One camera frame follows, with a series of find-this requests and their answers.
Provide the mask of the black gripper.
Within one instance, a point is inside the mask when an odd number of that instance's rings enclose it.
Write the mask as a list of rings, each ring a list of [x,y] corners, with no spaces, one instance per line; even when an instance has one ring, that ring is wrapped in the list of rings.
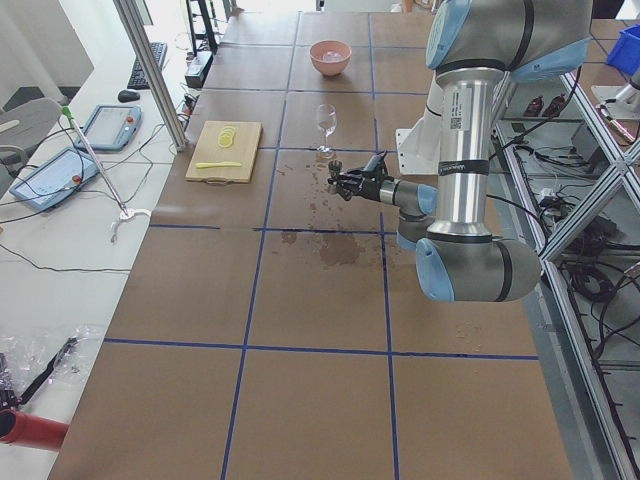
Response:
[[[372,201],[392,201],[395,193],[395,179],[388,175],[364,177],[359,169],[341,171],[333,176],[335,181],[361,181],[360,184],[336,183],[335,191],[345,201],[362,197]]]

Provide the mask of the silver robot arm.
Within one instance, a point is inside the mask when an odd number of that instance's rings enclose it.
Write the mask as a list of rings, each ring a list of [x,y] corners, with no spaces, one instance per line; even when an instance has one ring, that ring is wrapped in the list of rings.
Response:
[[[397,180],[382,154],[364,167],[329,165],[329,183],[396,206],[397,241],[415,253],[424,295],[434,301],[503,302],[538,283],[538,255],[485,226],[494,91],[578,68],[590,42],[588,1],[446,1],[433,21],[427,66],[443,92],[438,184]]]

